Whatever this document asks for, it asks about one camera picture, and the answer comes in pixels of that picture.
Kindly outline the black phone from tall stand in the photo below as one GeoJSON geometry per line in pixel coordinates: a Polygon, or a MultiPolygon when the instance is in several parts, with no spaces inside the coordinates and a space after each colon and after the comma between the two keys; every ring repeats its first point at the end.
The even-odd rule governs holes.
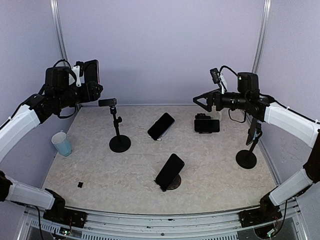
{"type": "Polygon", "coordinates": [[[97,84],[100,83],[100,72],[99,72],[99,61],[89,60],[84,62],[83,66],[83,73],[84,73],[84,82],[95,82],[97,84]]]}

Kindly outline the silver folding phone stand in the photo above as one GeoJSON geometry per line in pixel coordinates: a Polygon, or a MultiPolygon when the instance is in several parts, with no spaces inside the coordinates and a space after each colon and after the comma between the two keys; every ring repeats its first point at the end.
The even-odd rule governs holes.
{"type": "Polygon", "coordinates": [[[173,122],[163,133],[162,135],[157,139],[157,141],[161,142],[162,141],[162,138],[168,133],[168,131],[170,130],[170,128],[172,127],[172,125],[174,124],[175,122],[173,122]]]}

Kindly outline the black round base phone stand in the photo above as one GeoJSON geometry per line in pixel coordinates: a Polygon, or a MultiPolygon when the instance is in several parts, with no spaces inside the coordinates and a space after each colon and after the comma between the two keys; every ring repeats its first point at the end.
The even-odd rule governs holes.
{"type": "Polygon", "coordinates": [[[159,186],[162,192],[177,189],[181,183],[181,176],[178,174],[174,178],[170,176],[157,177],[154,182],[159,186]]]}

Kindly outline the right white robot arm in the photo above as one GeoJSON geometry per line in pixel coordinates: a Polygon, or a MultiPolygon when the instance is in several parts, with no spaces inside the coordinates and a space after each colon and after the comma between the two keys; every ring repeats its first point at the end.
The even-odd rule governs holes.
{"type": "Polygon", "coordinates": [[[227,90],[227,83],[219,70],[211,69],[210,74],[219,88],[194,97],[195,104],[208,112],[212,111],[213,106],[217,111],[224,108],[243,110],[252,116],[253,122],[276,126],[312,149],[301,170],[260,200],[255,216],[260,222],[266,222],[275,214],[279,205],[320,181],[320,123],[283,106],[272,96],[261,94],[258,75],[255,73],[236,74],[237,92],[227,90]]]}

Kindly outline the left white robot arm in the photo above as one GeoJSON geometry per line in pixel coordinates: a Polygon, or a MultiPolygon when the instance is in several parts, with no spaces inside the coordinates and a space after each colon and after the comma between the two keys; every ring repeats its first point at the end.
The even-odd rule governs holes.
{"type": "MultiPolygon", "coordinates": [[[[95,102],[102,91],[97,60],[78,61],[73,67],[55,65],[48,68],[39,93],[22,102],[0,127],[0,158],[4,159],[25,135],[52,115],[62,119],[62,109],[95,102]]],[[[49,211],[61,223],[70,218],[64,199],[57,193],[19,182],[4,172],[0,173],[0,200],[49,211]]]]}

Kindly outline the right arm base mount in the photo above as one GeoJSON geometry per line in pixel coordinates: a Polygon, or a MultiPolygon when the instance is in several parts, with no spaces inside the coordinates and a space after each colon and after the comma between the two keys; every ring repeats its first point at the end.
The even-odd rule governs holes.
{"type": "Polygon", "coordinates": [[[276,210],[272,213],[263,213],[260,208],[243,210],[239,212],[238,215],[242,228],[272,222],[276,219],[281,219],[283,216],[280,210],[276,210]]]}

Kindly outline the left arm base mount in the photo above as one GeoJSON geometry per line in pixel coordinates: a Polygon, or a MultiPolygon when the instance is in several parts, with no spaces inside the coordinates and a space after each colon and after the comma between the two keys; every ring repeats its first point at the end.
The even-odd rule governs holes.
{"type": "Polygon", "coordinates": [[[68,208],[61,211],[46,210],[43,218],[54,223],[83,229],[87,220],[87,213],[68,208]]]}

